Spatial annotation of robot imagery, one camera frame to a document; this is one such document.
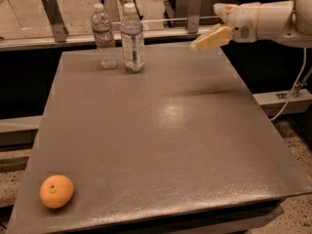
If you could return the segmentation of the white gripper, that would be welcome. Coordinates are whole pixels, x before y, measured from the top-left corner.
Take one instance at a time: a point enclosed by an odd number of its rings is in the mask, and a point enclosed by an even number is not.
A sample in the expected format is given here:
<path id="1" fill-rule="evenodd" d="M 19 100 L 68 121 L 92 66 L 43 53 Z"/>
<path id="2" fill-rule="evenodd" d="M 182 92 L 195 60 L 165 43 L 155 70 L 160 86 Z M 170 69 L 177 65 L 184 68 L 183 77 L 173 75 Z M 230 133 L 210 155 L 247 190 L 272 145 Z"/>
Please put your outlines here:
<path id="1" fill-rule="evenodd" d="M 238 43 L 257 40 L 280 42 L 291 34 L 293 27 L 293 1 L 248 4 L 214 4 L 214 13 L 226 25 L 216 24 L 191 42 L 193 51 L 227 45 L 232 39 Z"/>

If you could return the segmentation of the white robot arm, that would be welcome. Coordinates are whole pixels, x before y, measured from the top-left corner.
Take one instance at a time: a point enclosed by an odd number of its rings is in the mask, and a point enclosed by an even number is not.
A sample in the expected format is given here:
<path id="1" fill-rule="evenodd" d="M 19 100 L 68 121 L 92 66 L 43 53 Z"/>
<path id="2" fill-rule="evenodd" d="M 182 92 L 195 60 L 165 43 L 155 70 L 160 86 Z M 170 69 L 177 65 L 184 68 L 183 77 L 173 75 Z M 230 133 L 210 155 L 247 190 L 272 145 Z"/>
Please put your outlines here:
<path id="1" fill-rule="evenodd" d="M 312 0 L 288 0 L 241 5 L 216 3 L 214 13 L 223 25 L 216 24 L 191 43 L 204 51 L 236 43 L 270 40 L 288 47 L 312 47 Z"/>

